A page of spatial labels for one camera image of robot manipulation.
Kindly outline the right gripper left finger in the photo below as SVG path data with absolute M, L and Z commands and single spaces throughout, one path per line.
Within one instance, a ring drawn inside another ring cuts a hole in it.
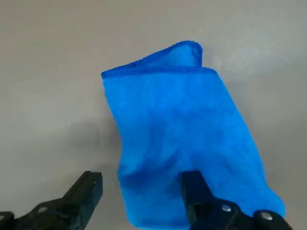
M 103 195 L 100 172 L 85 171 L 63 197 L 42 202 L 23 216 L 0 213 L 2 230 L 83 230 Z

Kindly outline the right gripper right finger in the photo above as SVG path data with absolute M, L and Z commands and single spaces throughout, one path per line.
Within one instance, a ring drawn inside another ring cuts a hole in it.
M 190 230 L 291 230 L 279 214 L 257 210 L 246 215 L 231 201 L 215 197 L 201 172 L 181 174 L 182 197 Z

